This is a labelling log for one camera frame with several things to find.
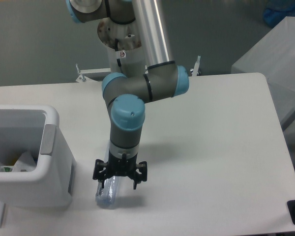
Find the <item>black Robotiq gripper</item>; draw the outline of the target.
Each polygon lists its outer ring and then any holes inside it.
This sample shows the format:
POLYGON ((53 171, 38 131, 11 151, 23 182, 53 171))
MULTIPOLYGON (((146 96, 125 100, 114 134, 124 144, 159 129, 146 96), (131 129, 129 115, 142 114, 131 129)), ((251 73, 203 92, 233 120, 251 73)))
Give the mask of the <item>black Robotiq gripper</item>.
POLYGON ((133 180, 133 189, 137 189, 137 185, 147 181, 147 162, 142 161, 136 163, 137 154, 129 159, 117 158, 110 152, 108 154, 108 162, 96 159, 93 180, 98 180, 101 188, 105 187, 105 180, 112 176, 129 177, 133 180))

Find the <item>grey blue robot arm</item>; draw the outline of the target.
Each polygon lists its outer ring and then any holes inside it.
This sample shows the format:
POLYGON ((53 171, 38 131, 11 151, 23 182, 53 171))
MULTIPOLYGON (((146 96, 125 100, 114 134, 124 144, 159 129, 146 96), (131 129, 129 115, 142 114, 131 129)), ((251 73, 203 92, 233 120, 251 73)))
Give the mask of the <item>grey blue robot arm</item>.
POLYGON ((111 177, 129 177, 134 184, 147 180, 148 165, 137 162, 145 105, 175 97, 189 89, 188 72, 175 63, 167 37, 163 9, 158 0, 68 0, 75 22, 110 19, 119 26, 137 25, 146 64, 140 76, 125 70, 112 72, 102 81, 102 96, 111 129, 108 161, 97 159, 93 179, 104 185, 111 177))

